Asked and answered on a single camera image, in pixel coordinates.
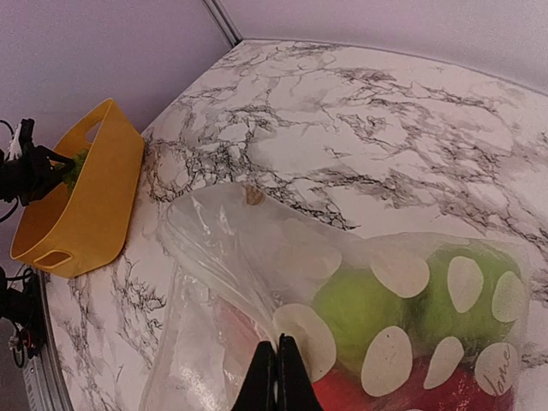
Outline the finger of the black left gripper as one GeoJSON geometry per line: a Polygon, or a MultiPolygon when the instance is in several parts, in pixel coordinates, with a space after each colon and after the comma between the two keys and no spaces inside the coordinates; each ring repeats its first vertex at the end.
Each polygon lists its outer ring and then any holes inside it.
{"type": "Polygon", "coordinates": [[[40,183],[41,193],[50,193],[54,188],[63,184],[69,193],[74,191],[75,187],[75,169],[54,169],[48,170],[40,183]]]}
{"type": "Polygon", "coordinates": [[[42,151],[49,165],[57,166],[60,164],[62,167],[75,167],[75,162],[72,158],[64,157],[47,147],[43,147],[42,151]]]}

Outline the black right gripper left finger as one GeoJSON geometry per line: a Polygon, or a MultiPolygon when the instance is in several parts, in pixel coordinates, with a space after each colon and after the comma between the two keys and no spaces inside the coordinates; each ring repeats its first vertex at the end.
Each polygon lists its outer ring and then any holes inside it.
{"type": "Polygon", "coordinates": [[[232,411],[273,411],[276,409],[274,384],[277,357],[270,342],[260,342],[253,354],[246,377],[232,411]]]}

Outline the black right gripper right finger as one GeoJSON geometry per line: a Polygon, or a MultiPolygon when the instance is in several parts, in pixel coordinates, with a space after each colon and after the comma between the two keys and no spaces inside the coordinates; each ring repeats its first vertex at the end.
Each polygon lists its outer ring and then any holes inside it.
{"type": "Polygon", "coordinates": [[[277,350],[277,410],[322,411],[296,341],[282,334],[277,350]]]}

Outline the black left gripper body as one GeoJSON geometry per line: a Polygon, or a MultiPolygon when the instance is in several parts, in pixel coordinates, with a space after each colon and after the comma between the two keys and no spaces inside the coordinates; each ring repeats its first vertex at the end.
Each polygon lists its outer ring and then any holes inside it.
{"type": "Polygon", "coordinates": [[[27,144],[17,159],[7,160],[1,152],[1,201],[19,200],[28,206],[43,199],[56,187],[56,171],[51,165],[55,153],[44,146],[27,144]]]}

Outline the fake green apple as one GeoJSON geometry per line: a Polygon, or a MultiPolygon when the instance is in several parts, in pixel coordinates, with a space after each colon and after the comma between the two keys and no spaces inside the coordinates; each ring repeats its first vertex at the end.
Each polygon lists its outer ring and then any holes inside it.
{"type": "Polygon", "coordinates": [[[370,269],[337,270],[313,297],[312,308],[330,328],[337,361],[360,375],[373,338],[389,326],[405,327],[405,303],[370,269]]]}
{"type": "Polygon", "coordinates": [[[445,244],[426,263],[430,282],[414,299],[415,333],[424,349],[455,337],[466,355],[475,355],[509,334],[514,322],[497,319],[492,301],[502,275],[521,276],[514,259],[481,243],[445,244]]]}

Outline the clear polka dot zip bag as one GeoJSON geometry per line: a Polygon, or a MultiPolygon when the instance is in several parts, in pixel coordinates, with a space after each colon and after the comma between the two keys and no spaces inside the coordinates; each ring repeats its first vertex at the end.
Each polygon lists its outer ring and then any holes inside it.
{"type": "Polygon", "coordinates": [[[364,239],[240,184],[173,201],[143,410],[514,410],[528,306],[511,243],[364,239]]]}

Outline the fake green lettuce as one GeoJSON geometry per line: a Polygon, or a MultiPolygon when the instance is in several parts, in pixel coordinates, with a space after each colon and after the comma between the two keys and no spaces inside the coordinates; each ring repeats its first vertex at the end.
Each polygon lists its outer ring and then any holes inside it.
{"type": "Polygon", "coordinates": [[[88,149],[80,150],[74,157],[74,168],[63,176],[63,183],[65,184],[68,194],[71,195],[74,191],[75,185],[78,181],[84,163],[86,162],[87,155],[89,153],[88,149]]]}

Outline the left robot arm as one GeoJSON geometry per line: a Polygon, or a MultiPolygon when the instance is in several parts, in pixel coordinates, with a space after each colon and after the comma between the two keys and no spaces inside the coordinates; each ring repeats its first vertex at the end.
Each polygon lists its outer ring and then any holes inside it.
{"type": "MultiPolygon", "coordinates": [[[[18,158],[2,158],[1,201],[13,207],[1,220],[10,218],[18,206],[42,200],[74,167],[73,159],[32,142],[23,145],[18,158]]],[[[12,355],[15,364],[22,368],[26,360],[38,356],[46,340],[39,280],[33,269],[26,268],[21,275],[13,277],[1,271],[1,318],[15,328],[12,355]]]]}

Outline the fake red pepper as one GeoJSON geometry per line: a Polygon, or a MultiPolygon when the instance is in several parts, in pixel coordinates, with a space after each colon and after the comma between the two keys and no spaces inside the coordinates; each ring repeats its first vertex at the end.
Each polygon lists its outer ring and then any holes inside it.
{"type": "Polygon", "coordinates": [[[426,360],[416,360],[408,381],[387,396],[369,396],[336,369],[314,383],[313,390],[324,410],[512,410],[515,406],[512,390],[490,396],[461,366],[445,383],[427,390],[423,387],[427,370],[426,360]]]}

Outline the yellow plastic basket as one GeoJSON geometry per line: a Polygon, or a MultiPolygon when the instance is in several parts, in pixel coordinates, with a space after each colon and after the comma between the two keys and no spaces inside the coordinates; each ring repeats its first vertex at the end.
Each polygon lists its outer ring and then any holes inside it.
{"type": "Polygon", "coordinates": [[[111,98],[81,118],[55,148],[68,158],[87,152],[74,190],[57,187],[27,206],[11,258],[63,278],[112,262],[128,233],[144,147],[111,98]]]}

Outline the left aluminium frame post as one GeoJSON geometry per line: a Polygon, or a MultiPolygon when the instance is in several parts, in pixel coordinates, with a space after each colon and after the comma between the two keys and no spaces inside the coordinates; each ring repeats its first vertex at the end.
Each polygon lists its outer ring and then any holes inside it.
{"type": "Polygon", "coordinates": [[[231,48],[236,47],[243,40],[243,37],[229,16],[228,10],[221,0],[202,0],[212,19],[226,38],[231,48]]]}

